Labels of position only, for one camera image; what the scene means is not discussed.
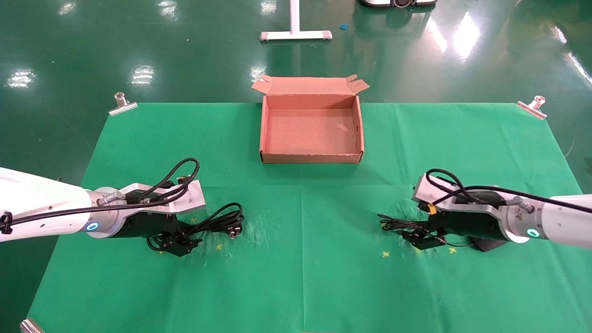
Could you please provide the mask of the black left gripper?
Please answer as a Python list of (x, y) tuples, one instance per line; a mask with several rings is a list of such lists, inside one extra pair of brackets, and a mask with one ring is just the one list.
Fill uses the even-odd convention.
[(176, 257), (183, 257), (191, 252), (191, 245), (199, 245), (201, 238), (194, 238), (192, 232), (178, 231), (179, 221), (174, 214), (139, 212), (123, 221), (121, 228), (112, 238), (150, 238), (163, 233), (175, 233), (173, 241), (160, 244), (160, 250)]

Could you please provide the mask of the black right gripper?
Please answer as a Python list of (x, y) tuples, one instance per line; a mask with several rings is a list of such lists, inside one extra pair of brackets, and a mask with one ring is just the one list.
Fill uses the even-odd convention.
[(499, 220), (489, 214), (435, 214), (428, 217), (428, 225), (419, 225), (421, 231), (402, 231), (402, 238), (419, 250), (445, 245), (445, 239), (432, 234), (440, 230), (446, 234), (476, 237), (485, 240), (507, 241)]

